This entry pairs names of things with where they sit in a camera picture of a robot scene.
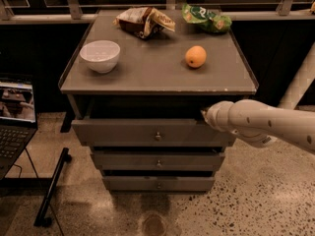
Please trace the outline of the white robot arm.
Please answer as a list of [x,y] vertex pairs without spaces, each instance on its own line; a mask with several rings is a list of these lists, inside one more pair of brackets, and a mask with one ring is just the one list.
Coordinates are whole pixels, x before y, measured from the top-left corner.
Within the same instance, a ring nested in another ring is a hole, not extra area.
[[202,110],[202,115],[213,129],[228,132],[252,147],[265,148],[280,139],[314,154],[315,113],[295,110],[314,79],[315,53],[311,48],[279,107],[253,99],[221,101]]

